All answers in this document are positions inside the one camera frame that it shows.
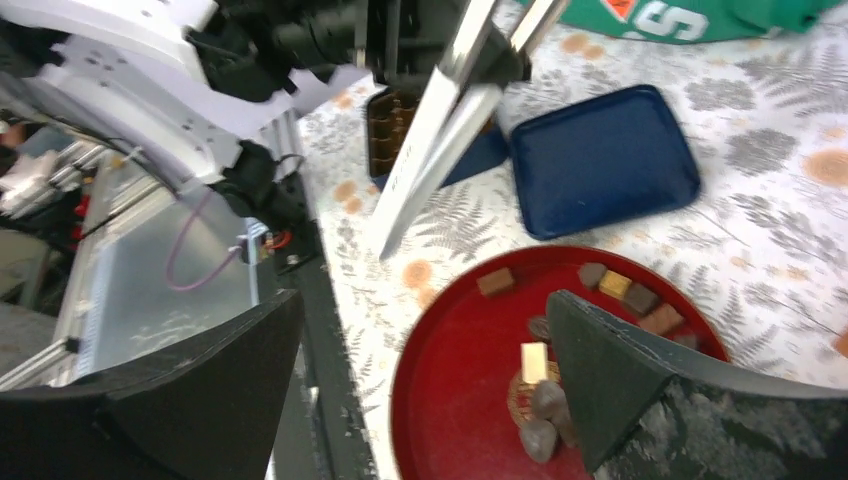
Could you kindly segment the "silver metal tongs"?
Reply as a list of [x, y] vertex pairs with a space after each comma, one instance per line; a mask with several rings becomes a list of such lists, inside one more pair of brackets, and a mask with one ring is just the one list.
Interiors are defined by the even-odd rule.
[[506, 87], [526, 79], [530, 55], [568, 6], [530, 2], [490, 61], [480, 54], [493, 31], [493, 1], [467, 4], [451, 43], [434, 67], [367, 230], [369, 255], [391, 257], [405, 233], [469, 149]]

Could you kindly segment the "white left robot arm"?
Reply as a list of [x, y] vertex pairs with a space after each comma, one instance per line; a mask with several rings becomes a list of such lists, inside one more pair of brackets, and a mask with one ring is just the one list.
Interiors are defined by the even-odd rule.
[[530, 75], [490, 1], [5, 1], [1, 89], [24, 112], [124, 151], [171, 189], [254, 193], [276, 177], [258, 144], [297, 71], [338, 67], [420, 90]]

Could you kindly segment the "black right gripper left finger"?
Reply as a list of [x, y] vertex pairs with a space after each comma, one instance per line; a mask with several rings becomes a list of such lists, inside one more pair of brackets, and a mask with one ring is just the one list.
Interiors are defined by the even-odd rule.
[[261, 479], [300, 345], [294, 290], [63, 387], [1, 395], [5, 479]]

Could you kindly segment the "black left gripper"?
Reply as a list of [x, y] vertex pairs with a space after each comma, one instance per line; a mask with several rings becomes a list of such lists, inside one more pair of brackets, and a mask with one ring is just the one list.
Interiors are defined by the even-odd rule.
[[[466, 7], [464, 1], [354, 1], [350, 62], [393, 88], [421, 88], [448, 49]], [[512, 51], [492, 20], [469, 75], [472, 83], [505, 86], [527, 81], [531, 62]]]

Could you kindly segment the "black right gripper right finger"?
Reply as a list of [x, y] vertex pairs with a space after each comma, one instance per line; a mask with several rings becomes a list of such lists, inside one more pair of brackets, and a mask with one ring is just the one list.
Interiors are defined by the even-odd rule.
[[596, 479], [843, 479], [847, 394], [738, 367], [561, 290], [561, 380]]

